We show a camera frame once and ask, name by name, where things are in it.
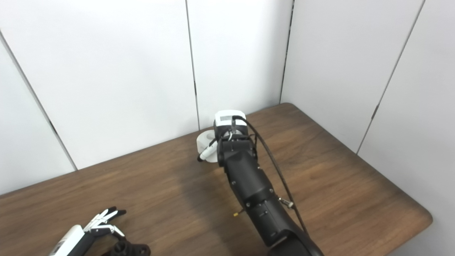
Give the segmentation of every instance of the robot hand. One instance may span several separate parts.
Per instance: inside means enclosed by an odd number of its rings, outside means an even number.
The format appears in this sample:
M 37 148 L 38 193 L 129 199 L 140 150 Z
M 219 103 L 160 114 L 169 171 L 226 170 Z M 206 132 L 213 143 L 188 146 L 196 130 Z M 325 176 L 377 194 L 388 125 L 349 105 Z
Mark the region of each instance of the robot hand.
M 83 256 L 93 245 L 96 238 L 114 235 L 119 241 L 107 256 L 149 256 L 148 245 L 133 245 L 125 238 L 125 234 L 116 226 L 108 224 L 114 218 L 124 215 L 125 210 L 117 210 L 115 206 L 95 215 L 93 219 L 82 228 L 81 225 L 73 226 L 67 234 L 57 243 L 49 256 Z
M 126 210 L 117 210 L 115 206 L 108 208 L 101 213 L 97 214 L 93 219 L 84 227 L 85 233 L 90 233 L 94 237 L 105 236 L 113 234 L 118 240 L 124 240 L 125 234 L 114 225 L 107 225 L 112 219 L 124 215 Z

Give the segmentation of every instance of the white wall panel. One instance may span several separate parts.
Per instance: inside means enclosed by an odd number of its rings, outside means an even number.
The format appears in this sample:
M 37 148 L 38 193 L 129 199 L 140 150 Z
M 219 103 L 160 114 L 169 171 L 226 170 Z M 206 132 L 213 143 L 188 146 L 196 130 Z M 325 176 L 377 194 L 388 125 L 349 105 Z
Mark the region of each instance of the white wall panel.
M 197 130 L 184 0 L 2 0 L 0 26 L 78 168 Z
M 359 152 L 434 218 L 397 256 L 454 255 L 454 13 L 426 1 Z
M 187 0 L 201 128 L 279 103 L 292 0 Z
M 421 0 L 296 0 L 282 102 L 357 151 Z
M 0 194 L 74 171 L 0 41 Z

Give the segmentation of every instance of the black cable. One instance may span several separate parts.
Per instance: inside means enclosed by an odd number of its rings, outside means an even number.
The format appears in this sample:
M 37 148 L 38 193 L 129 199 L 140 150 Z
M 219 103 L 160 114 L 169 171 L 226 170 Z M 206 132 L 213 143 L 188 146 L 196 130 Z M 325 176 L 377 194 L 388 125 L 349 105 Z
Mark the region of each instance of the black cable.
M 260 141 L 260 142 L 262 143 L 262 145 L 264 146 L 265 151 L 267 152 L 268 156 L 270 157 L 270 160 L 272 161 L 273 165 L 275 166 L 275 169 L 277 170 L 278 175 L 280 176 L 281 182 L 283 183 L 284 189 L 286 190 L 286 193 L 288 194 L 289 200 L 290 200 L 291 202 L 294 203 L 294 205 L 292 206 L 292 208 L 294 209 L 295 214 L 297 215 L 298 221 L 300 222 L 300 225 L 302 226 L 302 228 L 303 228 L 303 230 L 305 231 L 305 233 L 308 234 L 307 227 L 306 227 L 305 224 L 303 223 L 302 217 L 300 216 L 300 213 L 298 212 L 297 205 L 295 204 L 294 198 L 292 198 L 292 194 L 291 194 L 291 191 L 289 190 L 288 184 L 286 183 L 286 180 L 284 179 L 284 176 L 283 176 L 283 174 L 281 173 L 281 169 L 280 169 L 280 167 L 278 166 L 277 161 L 276 161 L 275 158 L 273 157 L 272 152 L 271 152 L 270 149 L 268 148 L 268 146 L 267 146 L 267 144 L 265 143 L 264 139 L 263 139 L 262 136 L 258 133 L 258 131 L 253 127 L 253 125 L 251 125 L 251 123 L 248 122 L 248 121 L 247 121 L 246 119 L 244 119 L 243 117 L 241 117 L 241 116 L 232 116 L 232 119 L 238 119 L 238 120 L 244 121 L 244 122 L 253 130 L 253 132 L 255 133 L 255 137 L 258 138 L 259 141 Z

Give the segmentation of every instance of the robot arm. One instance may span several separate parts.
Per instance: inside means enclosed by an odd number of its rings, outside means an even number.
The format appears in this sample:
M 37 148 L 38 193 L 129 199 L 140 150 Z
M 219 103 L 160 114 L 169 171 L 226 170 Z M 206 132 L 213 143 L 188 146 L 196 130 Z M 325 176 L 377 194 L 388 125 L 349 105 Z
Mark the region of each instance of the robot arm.
M 218 164 L 224 167 L 232 191 L 265 245 L 272 246 L 268 255 L 323 256 L 309 235 L 283 208 L 282 204 L 293 208 L 293 202 L 276 195 L 258 164 L 256 143 L 248 136 L 245 122 L 245 115 L 240 111 L 225 110 L 216 114 Z

